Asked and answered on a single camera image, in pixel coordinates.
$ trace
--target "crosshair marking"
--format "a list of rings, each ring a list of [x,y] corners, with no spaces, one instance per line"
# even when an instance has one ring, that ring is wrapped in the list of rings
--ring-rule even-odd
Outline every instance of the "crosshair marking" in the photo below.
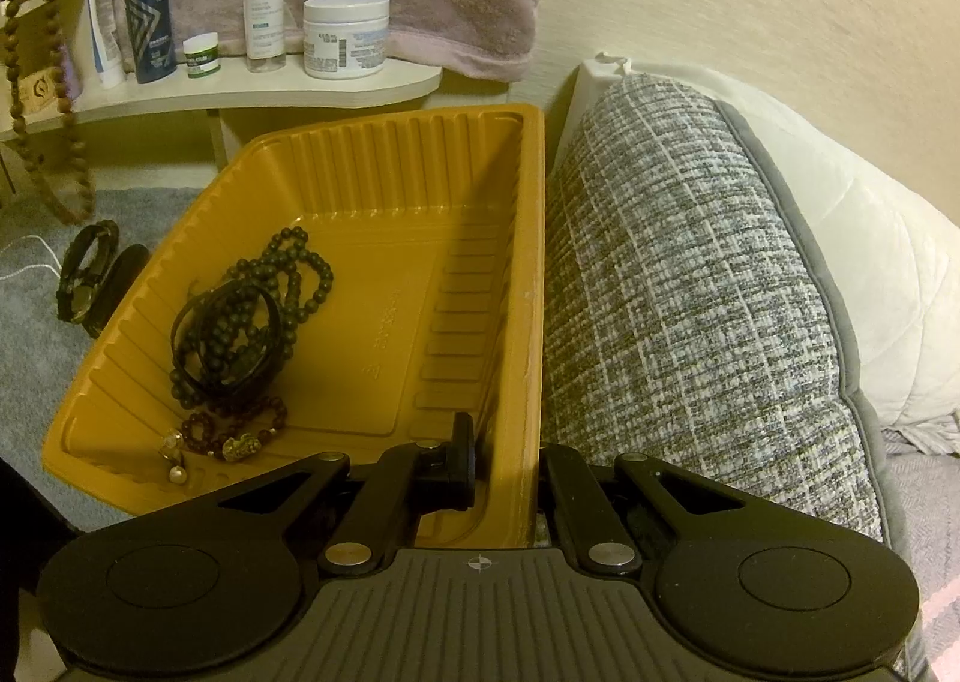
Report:
[[[475,570],[475,572],[483,573],[493,565],[493,560],[488,557],[484,557],[482,554],[478,554],[476,557],[472,557],[467,560],[467,565]]]

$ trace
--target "clear spray bottle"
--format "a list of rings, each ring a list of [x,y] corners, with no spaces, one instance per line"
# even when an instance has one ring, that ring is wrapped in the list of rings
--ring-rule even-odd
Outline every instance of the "clear spray bottle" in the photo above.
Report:
[[[283,0],[243,0],[247,67],[251,72],[279,70],[286,64]]]

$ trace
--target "metal screw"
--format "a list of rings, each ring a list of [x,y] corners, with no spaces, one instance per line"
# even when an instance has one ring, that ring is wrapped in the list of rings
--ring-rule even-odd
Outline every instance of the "metal screw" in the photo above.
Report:
[[[594,563],[613,567],[626,566],[637,557],[625,543],[616,543],[616,541],[594,543],[587,554]]]
[[[325,554],[334,566],[359,566],[370,560],[373,553],[366,543],[344,541],[330,546]]]

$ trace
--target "white cable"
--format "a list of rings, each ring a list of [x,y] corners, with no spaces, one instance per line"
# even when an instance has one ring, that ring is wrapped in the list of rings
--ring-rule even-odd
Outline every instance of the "white cable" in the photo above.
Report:
[[[13,273],[8,273],[6,276],[0,276],[0,281],[6,281],[7,279],[13,279],[14,276],[19,276],[21,273],[32,268],[48,268],[54,276],[59,279],[59,273],[56,271],[56,268],[53,265],[47,265],[46,262],[37,263],[37,265],[24,265],[19,270],[13,271]]]
[[[41,238],[40,236],[30,235],[30,236],[19,236],[19,238],[13,238],[13,241],[11,241],[6,246],[4,246],[3,249],[0,249],[0,255],[2,255],[3,252],[6,252],[6,250],[8,250],[9,247],[13,246],[14,243],[18,243],[19,241],[27,241],[27,239],[29,238],[35,238],[37,241],[40,241],[40,243],[43,244],[43,248],[47,250],[50,256],[53,257],[54,262],[56,262],[56,268],[53,265],[47,265],[45,262],[38,262],[38,263],[34,263],[33,265],[26,265],[20,268],[19,270],[13,271],[13,273],[6,274],[6,276],[0,276],[0,281],[13,279],[14,276],[19,276],[24,271],[32,270],[32,268],[48,268],[54,274],[54,276],[56,276],[59,279],[59,272],[62,270],[61,262],[59,262],[59,257],[57,257],[56,252],[50,248],[50,244],[44,241],[43,238]]]
[[[27,238],[35,238],[37,241],[40,241],[40,243],[43,244],[43,248],[50,253],[50,256],[53,257],[54,262],[56,262],[56,269],[61,270],[61,264],[59,263],[59,257],[56,256],[56,252],[53,249],[51,249],[50,244],[44,241],[43,238],[41,238],[40,236],[30,235],[30,236],[20,236],[20,238],[13,238],[13,241],[11,241],[2,249],[0,249],[0,255],[2,255],[3,252],[6,252],[6,250],[8,250],[9,247],[13,246],[13,244],[16,243],[17,241],[27,241]]]

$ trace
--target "white quilt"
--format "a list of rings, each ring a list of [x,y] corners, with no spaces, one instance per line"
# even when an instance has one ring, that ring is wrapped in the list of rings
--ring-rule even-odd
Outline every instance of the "white quilt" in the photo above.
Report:
[[[615,65],[597,65],[593,78],[584,78],[586,70],[568,125],[617,77]],[[861,385],[881,426],[900,429],[928,452],[960,452],[952,417],[960,407],[960,229],[752,86],[702,67],[632,71],[676,78],[742,113],[784,175],[847,305]]]

